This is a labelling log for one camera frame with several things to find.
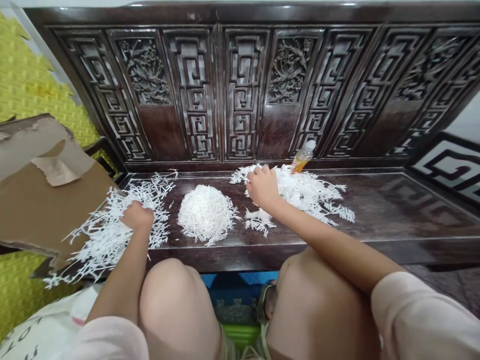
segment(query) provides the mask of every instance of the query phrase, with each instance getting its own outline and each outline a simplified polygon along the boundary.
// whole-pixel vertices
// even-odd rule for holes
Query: pink sleeve
[[[383,278],[371,307],[386,359],[480,359],[480,321],[408,272]]]
[[[67,359],[149,360],[143,332],[122,317],[99,317],[87,323],[75,338]]]

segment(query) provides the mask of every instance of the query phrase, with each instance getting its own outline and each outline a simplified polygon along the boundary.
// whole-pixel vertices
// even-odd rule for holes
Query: shredded paper
[[[234,219],[241,220],[232,200],[212,186],[198,185],[185,195],[178,212],[182,233],[211,246],[227,237]]]
[[[144,208],[153,210],[155,222],[150,233],[149,249],[158,249],[167,241],[166,222],[169,218],[168,210],[164,209],[163,199],[175,185],[172,179],[178,176],[176,170],[167,175],[155,174],[151,179],[138,184],[130,184],[129,189],[123,192],[117,188],[110,188],[107,199],[100,209],[90,214],[87,221],[72,231],[63,241],[72,243],[81,234],[89,236],[82,249],[74,252],[70,261],[72,265],[79,263],[80,268],[75,276],[55,274],[52,278],[43,281],[46,288],[57,286],[60,281],[71,283],[85,276],[97,281],[102,273],[111,270],[120,260],[132,236],[132,230],[120,221],[120,217],[132,201],[143,203]]]
[[[230,183],[246,184],[247,174],[253,172],[256,167],[261,168],[262,165],[258,163],[239,167],[232,174]],[[338,215],[341,219],[351,223],[355,222],[355,213],[352,210],[335,203],[335,201],[343,199],[342,193],[346,191],[345,185],[333,185],[318,179],[318,175],[311,172],[293,172],[293,167],[293,165],[282,165],[281,168],[274,168],[278,193],[282,198],[294,207],[332,226],[338,226],[338,224],[328,218],[330,215]],[[245,190],[245,195],[249,197],[248,190]],[[247,229],[263,232],[264,237],[267,237],[268,228],[275,227],[271,221],[272,217],[262,208],[254,212],[247,209],[245,219]]]

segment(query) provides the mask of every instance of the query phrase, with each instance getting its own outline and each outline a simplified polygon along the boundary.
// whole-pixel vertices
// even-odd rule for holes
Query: child's arm
[[[150,231],[154,223],[152,209],[133,201],[120,220],[133,229],[124,253],[105,281],[85,323],[115,316],[139,323],[140,290],[145,277]]]
[[[357,239],[317,220],[279,196],[275,170],[265,165],[249,172],[246,187],[251,199],[288,227],[320,257],[367,294],[386,275],[404,269]]]

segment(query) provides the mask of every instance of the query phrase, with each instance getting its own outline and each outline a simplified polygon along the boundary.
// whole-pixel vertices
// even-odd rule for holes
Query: child's hand
[[[246,183],[246,189],[251,199],[268,212],[267,208],[280,199],[275,169],[270,170],[268,165],[262,168],[256,167],[253,172],[246,175],[246,178],[249,180]]]
[[[132,230],[139,228],[151,230],[154,225],[154,211],[144,208],[140,201],[134,200],[123,212],[120,221]]]

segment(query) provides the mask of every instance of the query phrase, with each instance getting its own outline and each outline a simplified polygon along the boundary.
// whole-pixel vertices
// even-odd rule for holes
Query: bottle cap
[[[317,146],[317,143],[315,142],[315,140],[308,140],[306,144],[303,146],[303,148],[308,151],[313,151],[316,146]]]

